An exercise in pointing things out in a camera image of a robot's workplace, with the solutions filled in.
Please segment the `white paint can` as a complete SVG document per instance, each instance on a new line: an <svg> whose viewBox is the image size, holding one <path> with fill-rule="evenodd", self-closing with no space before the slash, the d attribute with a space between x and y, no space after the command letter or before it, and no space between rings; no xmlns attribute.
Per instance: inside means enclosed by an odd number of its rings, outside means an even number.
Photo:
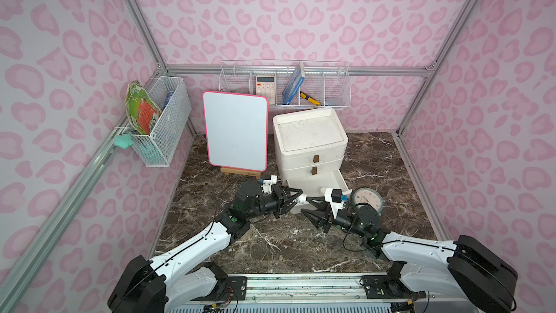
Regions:
<svg viewBox="0 0 556 313"><path fill-rule="evenodd" d="M298 197L295 202L299 205L304 205L304 204L308 204L308 202L306 201L306 197L305 196L300 196Z"/></svg>

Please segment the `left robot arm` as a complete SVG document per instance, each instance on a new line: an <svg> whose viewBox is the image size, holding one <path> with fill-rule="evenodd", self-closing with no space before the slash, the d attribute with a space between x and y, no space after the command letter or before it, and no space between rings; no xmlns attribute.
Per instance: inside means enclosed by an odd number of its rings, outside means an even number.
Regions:
<svg viewBox="0 0 556 313"><path fill-rule="evenodd" d="M212 255L226 249L250 229L253 218L289 213L303 195L279 183L246 181L206 228L176 248L131 260L111 293L111 312L170 312L194 299L223 293L227 274Z"/></svg>

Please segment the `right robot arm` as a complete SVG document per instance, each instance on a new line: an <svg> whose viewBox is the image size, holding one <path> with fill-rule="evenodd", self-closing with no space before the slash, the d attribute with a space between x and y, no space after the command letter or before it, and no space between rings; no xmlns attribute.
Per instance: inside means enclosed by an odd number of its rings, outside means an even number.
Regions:
<svg viewBox="0 0 556 313"><path fill-rule="evenodd" d="M471 236L431 241L381 228L379 212L368 202L349 210L347 199L302 195L297 201L316 228L336 227L361 238L360 251L392 262L394 280L412 292L467 299L483 312L514 312L518 273L505 260Z"/></svg>

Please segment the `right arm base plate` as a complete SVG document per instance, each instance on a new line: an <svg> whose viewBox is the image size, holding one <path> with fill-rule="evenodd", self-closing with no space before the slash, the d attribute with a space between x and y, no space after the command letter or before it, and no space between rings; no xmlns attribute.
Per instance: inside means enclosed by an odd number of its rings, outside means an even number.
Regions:
<svg viewBox="0 0 556 313"><path fill-rule="evenodd" d="M425 291L410 291L397 278L389 275L364 275L359 280L367 299L425 299Z"/></svg>

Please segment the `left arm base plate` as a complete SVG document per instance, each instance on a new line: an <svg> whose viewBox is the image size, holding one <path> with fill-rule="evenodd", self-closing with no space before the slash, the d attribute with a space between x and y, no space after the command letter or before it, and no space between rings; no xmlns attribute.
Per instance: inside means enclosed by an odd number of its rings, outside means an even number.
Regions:
<svg viewBox="0 0 556 313"><path fill-rule="evenodd" d="M234 300L244 301L246 299L248 278L246 276L229 276L218 280L215 288L210 294L195 298L193 301L221 301L228 300L233 296Z"/></svg>

